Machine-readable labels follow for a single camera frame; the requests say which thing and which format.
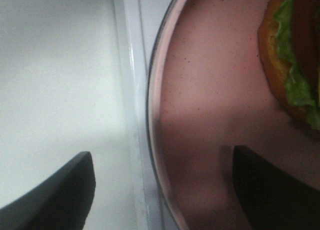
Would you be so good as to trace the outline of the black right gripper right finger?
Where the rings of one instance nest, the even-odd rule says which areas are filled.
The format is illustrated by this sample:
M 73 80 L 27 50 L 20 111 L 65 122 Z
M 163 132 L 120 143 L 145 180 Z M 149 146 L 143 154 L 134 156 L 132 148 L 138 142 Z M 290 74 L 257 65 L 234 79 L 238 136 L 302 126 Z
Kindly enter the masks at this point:
M 245 145 L 233 150 L 233 187 L 254 230 L 318 230 L 320 192 Z

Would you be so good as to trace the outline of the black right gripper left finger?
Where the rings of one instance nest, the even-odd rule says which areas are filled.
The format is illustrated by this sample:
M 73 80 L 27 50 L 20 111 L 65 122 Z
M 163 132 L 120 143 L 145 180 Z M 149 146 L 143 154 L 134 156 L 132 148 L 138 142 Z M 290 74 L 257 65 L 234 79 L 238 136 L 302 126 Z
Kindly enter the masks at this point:
M 82 230 L 96 190 L 92 155 L 74 156 L 37 187 L 0 210 L 2 230 Z

